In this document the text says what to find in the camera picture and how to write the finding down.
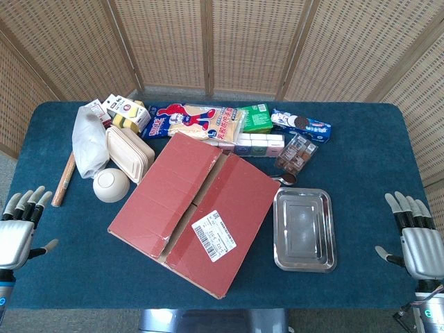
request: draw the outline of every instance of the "red cardboard box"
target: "red cardboard box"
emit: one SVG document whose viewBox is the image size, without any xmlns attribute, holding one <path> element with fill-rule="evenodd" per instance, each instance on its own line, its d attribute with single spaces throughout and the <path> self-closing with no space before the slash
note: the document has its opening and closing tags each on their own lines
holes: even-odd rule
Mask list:
<svg viewBox="0 0 444 333">
<path fill-rule="evenodd" d="M 279 186 L 240 157 L 177 133 L 108 232 L 222 298 Z"/>
</svg>

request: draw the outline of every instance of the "table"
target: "table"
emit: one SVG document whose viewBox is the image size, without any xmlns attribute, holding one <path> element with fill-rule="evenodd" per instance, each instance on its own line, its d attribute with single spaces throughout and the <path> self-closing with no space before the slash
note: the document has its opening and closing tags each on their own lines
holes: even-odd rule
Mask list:
<svg viewBox="0 0 444 333">
<path fill-rule="evenodd" d="M 34 112 L 10 195 L 45 185 L 54 191 L 71 153 L 71 132 L 86 102 L 48 102 Z M 212 102 L 232 107 L 259 102 Z M 383 245 L 401 253 L 384 194 L 399 190 L 425 200 L 400 111 L 376 103 L 267 103 L 332 124 L 332 138 L 298 177 L 299 187 L 324 189 L 332 199 L 338 265 L 329 274 L 280 270 L 273 261 L 272 209 L 227 296 L 216 300 L 107 233 L 124 200 L 99 201 L 92 180 L 76 171 L 62 207 L 47 207 L 34 245 L 60 245 L 16 273 L 16 308 L 394 308 L 412 299 L 416 283 L 381 260 Z M 156 155 L 167 139 L 148 142 Z M 273 159 L 248 158 L 267 174 Z"/>
</svg>

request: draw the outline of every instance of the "metal spoon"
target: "metal spoon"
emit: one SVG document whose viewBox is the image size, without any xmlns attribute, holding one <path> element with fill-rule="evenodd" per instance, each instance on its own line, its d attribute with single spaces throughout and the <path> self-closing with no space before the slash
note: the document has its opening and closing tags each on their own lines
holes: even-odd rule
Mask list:
<svg viewBox="0 0 444 333">
<path fill-rule="evenodd" d="M 284 173 L 278 176 L 271 176 L 271 179 L 277 180 L 282 185 L 292 186 L 296 183 L 296 177 L 291 173 Z"/>
</svg>

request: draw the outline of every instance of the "metal tray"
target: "metal tray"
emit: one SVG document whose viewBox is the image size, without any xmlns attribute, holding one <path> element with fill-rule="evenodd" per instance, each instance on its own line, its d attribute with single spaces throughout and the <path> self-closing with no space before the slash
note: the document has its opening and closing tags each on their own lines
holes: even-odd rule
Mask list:
<svg viewBox="0 0 444 333">
<path fill-rule="evenodd" d="M 329 273 L 337 263 L 330 196 L 281 188 L 273 202 L 274 258 L 285 271 Z"/>
</svg>

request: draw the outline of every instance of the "wooden rolling pin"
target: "wooden rolling pin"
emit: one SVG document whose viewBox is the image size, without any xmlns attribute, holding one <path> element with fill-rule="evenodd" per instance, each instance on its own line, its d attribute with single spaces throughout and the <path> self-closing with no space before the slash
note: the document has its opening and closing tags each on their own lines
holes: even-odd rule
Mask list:
<svg viewBox="0 0 444 333">
<path fill-rule="evenodd" d="M 63 171 L 60 182 L 58 183 L 57 189 L 55 191 L 52 206 L 60 207 L 62 205 L 63 197 L 65 196 L 65 192 L 67 191 L 69 181 L 71 180 L 72 173 L 76 168 L 76 160 L 74 159 L 74 152 L 71 152 L 69 156 L 67 165 L 65 166 L 65 170 Z"/>
</svg>

